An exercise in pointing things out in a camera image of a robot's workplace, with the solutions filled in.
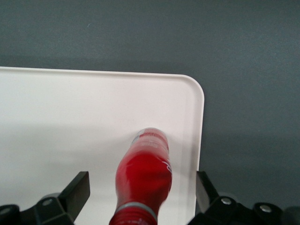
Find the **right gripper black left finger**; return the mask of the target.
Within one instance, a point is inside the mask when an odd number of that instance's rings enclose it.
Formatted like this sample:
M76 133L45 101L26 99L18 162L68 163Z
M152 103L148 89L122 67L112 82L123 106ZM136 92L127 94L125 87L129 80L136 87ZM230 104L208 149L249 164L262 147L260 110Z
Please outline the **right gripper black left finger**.
M2 225L73 225L90 197L89 172L79 172L60 193L43 197L21 211L16 204L0 207Z

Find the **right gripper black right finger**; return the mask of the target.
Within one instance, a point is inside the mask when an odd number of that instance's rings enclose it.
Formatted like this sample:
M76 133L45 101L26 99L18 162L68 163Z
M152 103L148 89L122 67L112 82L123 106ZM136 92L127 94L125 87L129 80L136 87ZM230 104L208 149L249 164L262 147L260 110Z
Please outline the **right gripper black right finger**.
M231 197L219 195L204 171L196 172L196 202L200 212L193 225L281 225L282 209L265 202L247 208Z

